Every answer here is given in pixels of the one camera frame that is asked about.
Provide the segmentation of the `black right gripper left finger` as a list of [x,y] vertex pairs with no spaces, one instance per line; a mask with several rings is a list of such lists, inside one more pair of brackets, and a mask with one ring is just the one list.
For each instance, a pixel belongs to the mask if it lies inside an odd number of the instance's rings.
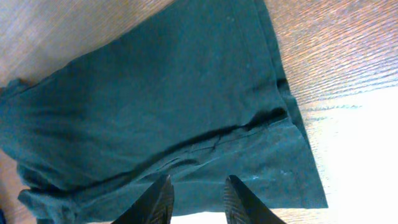
[[174,187],[162,175],[111,224],[170,224],[173,208]]

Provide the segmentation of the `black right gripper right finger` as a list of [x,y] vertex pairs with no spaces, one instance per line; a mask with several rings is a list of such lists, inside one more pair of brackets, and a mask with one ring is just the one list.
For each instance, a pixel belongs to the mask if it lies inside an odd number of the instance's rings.
[[286,224],[236,175],[227,177],[223,201],[228,224]]

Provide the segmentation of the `dark teal t-shirt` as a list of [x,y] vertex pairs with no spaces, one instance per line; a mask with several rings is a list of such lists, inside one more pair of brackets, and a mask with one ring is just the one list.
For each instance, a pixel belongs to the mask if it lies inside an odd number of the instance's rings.
[[175,215],[222,212],[231,174],[270,208],[327,207],[263,1],[176,1],[35,85],[11,81],[1,148],[39,223],[115,220],[164,174]]

